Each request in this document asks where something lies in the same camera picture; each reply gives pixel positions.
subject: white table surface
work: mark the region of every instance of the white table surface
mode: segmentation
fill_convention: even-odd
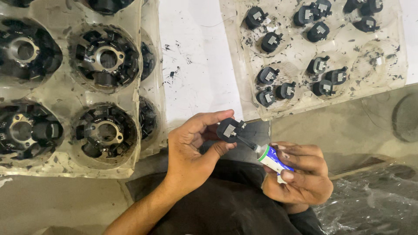
[[[408,52],[407,84],[418,83],[418,1],[400,0]],[[224,24],[234,24],[233,3],[219,0],[160,0],[160,36],[168,130],[194,114],[234,109],[237,120],[258,119],[249,82],[238,82]],[[222,12],[230,12],[224,21]]]

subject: hand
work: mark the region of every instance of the hand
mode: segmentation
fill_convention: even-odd
[[[179,199],[200,187],[220,156],[237,146],[220,141],[216,135],[217,123],[233,115],[233,110],[199,113],[168,134],[168,171],[164,183],[176,189]],[[198,149],[207,140],[218,142],[201,155]]]
[[[328,178],[328,166],[321,149],[315,145],[297,145],[289,142],[270,145],[277,151],[280,161],[294,168],[295,172],[282,170],[280,177],[287,184],[279,184],[277,173],[264,166],[267,172],[262,184],[264,194],[275,201],[285,203],[285,208],[290,214],[302,212],[308,209],[308,205],[325,203],[334,186]]]

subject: green band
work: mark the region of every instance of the green band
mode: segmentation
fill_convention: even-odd
[[[269,151],[270,151],[270,146],[267,145],[267,149],[264,151],[263,155],[261,156],[261,158],[258,161],[262,161],[267,156],[267,153]]]

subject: plastic sheet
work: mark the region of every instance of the plastic sheet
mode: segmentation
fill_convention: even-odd
[[[314,208],[328,234],[417,234],[416,169],[391,165],[335,180],[334,192]]]
[[[312,43],[306,34],[314,23],[298,27],[293,16],[303,5],[312,0],[290,0],[257,2],[237,1],[238,40],[244,50],[248,80],[252,87],[253,102],[263,120],[296,114],[331,104],[378,94],[403,87],[406,82],[407,57],[403,34],[401,8],[398,1],[385,1],[383,10],[373,17],[380,29],[365,33],[356,29],[353,23],[361,20],[359,9],[350,14],[343,13],[346,1],[331,1],[333,14],[316,22],[324,22],[330,34],[324,41]],[[248,10],[258,6],[268,18],[262,26],[250,30],[245,17]],[[283,34],[283,40],[272,53],[260,48],[263,36],[268,32]],[[309,74],[306,70],[312,59],[330,56],[326,72]],[[280,69],[272,85],[257,81],[257,75],[265,67]],[[325,79],[327,72],[347,66],[347,81],[335,85],[333,96],[316,96],[312,92],[314,83]],[[281,84],[296,82],[295,95],[291,100],[276,97],[269,107],[256,100],[256,95],[268,86],[275,89]]]

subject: gray concrete floor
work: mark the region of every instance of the gray concrete floor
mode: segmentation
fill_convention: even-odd
[[[392,119],[399,101],[414,93],[418,93],[418,86],[275,119],[271,121],[271,130],[269,122],[250,123],[245,131],[247,138],[259,144],[270,142],[271,131],[273,141],[319,145],[330,171],[334,172],[358,165],[371,156],[390,156],[416,163],[418,145],[396,138]],[[412,101],[403,109],[413,110],[414,115],[418,112],[416,104]],[[415,117],[402,120],[413,131],[418,127]],[[250,149],[238,145],[222,158],[258,163]],[[209,146],[210,143],[205,144],[202,151]],[[130,179],[164,172],[167,162],[166,150],[142,159]],[[2,235],[29,235],[48,226],[71,227],[81,234],[100,234],[132,203],[126,188],[117,180],[9,177],[13,181],[0,188]]]

